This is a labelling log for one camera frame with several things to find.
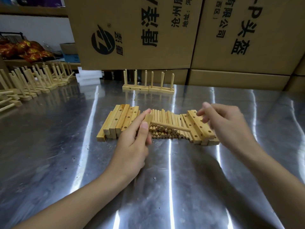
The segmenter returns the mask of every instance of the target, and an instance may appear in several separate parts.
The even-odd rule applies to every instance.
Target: black logo
[[[98,30],[96,31],[97,37],[102,39],[105,42],[106,46],[100,42],[98,43],[98,46],[97,46],[95,33],[93,33],[93,35],[91,36],[92,46],[98,53],[100,53],[102,55],[108,55],[115,48],[114,38],[108,31],[103,30],[99,25],[97,25],[97,27],[98,27]]]

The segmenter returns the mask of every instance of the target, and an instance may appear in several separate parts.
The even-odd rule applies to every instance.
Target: left hand
[[[147,145],[152,143],[149,125],[143,122],[145,115],[150,113],[147,109],[134,119],[129,127],[124,130],[117,142],[113,157],[107,167],[110,172],[124,176],[130,183],[145,165],[148,156]]]

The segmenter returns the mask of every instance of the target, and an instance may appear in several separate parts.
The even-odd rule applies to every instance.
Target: white wall
[[[60,43],[74,42],[68,18],[0,15],[0,31],[22,32],[29,41],[43,41],[60,50]]]

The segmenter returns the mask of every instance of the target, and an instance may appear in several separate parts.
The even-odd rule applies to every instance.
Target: forearm
[[[273,210],[284,227],[305,225],[305,185],[265,153],[260,146],[244,155],[244,164],[256,177]]]
[[[52,204],[14,229],[81,229],[127,184],[123,177],[105,171],[96,180]]]

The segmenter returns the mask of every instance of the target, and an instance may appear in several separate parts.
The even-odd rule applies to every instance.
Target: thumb
[[[143,121],[140,125],[138,136],[137,139],[135,140],[135,143],[145,146],[145,142],[148,136],[148,131],[149,131],[148,124],[147,122]]]
[[[205,113],[204,118],[210,119],[212,124],[217,124],[218,122],[223,120],[223,117],[219,115],[208,102],[204,102],[202,104],[202,107],[204,108],[204,113]]]

